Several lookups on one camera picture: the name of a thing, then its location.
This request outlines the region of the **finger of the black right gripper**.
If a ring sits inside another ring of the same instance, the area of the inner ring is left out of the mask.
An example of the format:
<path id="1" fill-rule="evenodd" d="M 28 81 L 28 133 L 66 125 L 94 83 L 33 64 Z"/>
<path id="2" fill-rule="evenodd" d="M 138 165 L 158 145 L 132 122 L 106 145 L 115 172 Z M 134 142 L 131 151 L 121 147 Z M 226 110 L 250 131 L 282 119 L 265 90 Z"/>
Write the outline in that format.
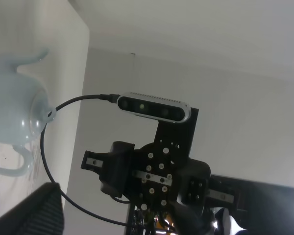
<path id="1" fill-rule="evenodd" d="M 178 176 L 180 186 L 177 201 L 184 205 L 203 205 L 211 176 L 209 165 L 188 159 L 186 165 L 178 171 Z"/>
<path id="2" fill-rule="evenodd" d="M 112 143 L 110 152 L 104 157 L 99 175 L 103 193 L 118 198 L 123 195 L 134 147 L 134 144 L 123 141 Z"/>

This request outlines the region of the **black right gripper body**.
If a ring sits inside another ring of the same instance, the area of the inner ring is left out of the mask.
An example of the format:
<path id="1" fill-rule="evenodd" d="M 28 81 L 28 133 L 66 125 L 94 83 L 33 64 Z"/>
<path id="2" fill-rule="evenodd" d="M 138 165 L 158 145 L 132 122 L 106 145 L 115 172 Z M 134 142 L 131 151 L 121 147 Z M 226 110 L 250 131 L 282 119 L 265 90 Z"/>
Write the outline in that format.
<path id="1" fill-rule="evenodd" d="M 81 168 L 93 171 L 99 176 L 106 155 L 107 153 L 86 151 Z M 174 162 L 160 154 L 154 143 L 140 149 L 134 147 L 122 196 L 142 210 L 167 212 L 172 216 L 194 213 L 196 217 L 201 217 L 206 209 L 217 207 L 227 208 L 231 212 L 236 210 L 235 191 L 214 179 L 212 174 L 203 205 L 179 203 L 177 201 L 180 186 L 178 171 L 186 163 L 182 166 L 174 165 Z"/>

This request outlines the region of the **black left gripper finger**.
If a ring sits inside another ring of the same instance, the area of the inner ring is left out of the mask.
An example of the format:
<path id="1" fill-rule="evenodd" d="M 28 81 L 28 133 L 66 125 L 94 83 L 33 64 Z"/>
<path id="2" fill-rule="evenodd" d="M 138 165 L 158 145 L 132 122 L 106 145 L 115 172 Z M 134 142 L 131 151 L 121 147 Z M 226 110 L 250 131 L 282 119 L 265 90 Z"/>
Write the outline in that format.
<path id="1" fill-rule="evenodd" d="M 45 183 L 0 217 L 0 235 L 61 235 L 64 214 L 58 183 Z"/>

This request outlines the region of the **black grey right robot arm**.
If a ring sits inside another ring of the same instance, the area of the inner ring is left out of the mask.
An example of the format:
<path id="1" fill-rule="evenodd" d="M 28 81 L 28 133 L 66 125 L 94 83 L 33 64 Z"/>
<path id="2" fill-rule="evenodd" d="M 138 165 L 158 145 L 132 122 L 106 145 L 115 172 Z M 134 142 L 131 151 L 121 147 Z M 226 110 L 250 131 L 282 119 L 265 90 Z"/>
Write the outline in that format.
<path id="1" fill-rule="evenodd" d="M 294 188 L 214 176 L 188 155 L 173 142 L 117 141 L 108 153 L 86 151 L 81 168 L 98 174 L 103 193 L 135 205 L 149 229 L 168 215 L 179 235 L 225 235 L 231 219 L 248 235 L 294 235 Z"/>

